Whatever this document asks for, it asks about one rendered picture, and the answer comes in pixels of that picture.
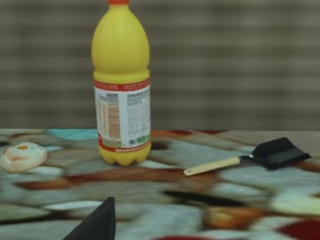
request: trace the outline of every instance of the plastic bottle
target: plastic bottle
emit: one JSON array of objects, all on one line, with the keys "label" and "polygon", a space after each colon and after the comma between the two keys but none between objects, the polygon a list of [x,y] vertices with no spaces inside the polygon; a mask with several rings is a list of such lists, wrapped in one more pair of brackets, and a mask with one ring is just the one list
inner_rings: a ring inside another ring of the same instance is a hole
[{"label": "plastic bottle", "polygon": [[92,41],[98,149],[110,164],[145,160],[151,149],[150,49],[129,0],[108,0]]}]

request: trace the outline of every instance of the red bottle cap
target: red bottle cap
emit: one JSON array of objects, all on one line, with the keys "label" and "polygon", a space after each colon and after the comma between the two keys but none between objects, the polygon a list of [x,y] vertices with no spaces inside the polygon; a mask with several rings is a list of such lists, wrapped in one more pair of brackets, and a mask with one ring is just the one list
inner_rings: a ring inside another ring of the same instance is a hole
[{"label": "red bottle cap", "polygon": [[108,0],[109,4],[129,4],[130,0]]}]

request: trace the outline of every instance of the white label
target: white label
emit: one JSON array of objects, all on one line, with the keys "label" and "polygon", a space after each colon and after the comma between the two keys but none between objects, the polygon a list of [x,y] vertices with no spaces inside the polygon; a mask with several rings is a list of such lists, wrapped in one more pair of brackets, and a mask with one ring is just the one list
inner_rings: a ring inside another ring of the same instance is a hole
[{"label": "white label", "polygon": [[105,147],[131,149],[150,140],[150,85],[131,91],[94,90],[97,130]]}]

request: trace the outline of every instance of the white round object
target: white round object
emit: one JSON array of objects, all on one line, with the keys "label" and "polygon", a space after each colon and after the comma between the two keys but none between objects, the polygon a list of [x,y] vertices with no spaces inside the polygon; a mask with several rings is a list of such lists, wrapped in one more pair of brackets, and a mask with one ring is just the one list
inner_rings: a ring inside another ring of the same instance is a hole
[{"label": "white round object", "polygon": [[21,142],[5,149],[0,157],[0,166],[9,173],[21,173],[43,164],[47,150],[32,142]]}]

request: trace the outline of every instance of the pebble pattern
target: pebble pattern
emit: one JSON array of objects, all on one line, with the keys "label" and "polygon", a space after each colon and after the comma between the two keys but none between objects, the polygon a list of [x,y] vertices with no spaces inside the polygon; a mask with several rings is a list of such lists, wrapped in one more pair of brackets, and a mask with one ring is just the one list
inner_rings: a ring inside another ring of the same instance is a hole
[{"label": "pebble pattern", "polygon": [[[129,168],[102,161],[96,134],[95,129],[0,129],[0,150],[28,140],[49,151],[48,160],[28,172],[0,170],[1,239],[62,239],[108,197],[116,201],[116,240],[294,240],[292,226],[307,229],[310,218],[320,219],[320,132],[158,130],[151,134],[148,159]],[[292,139],[312,159],[277,171],[240,165],[182,174],[184,168],[248,154],[278,137]],[[164,194],[172,190],[245,206]]]}]

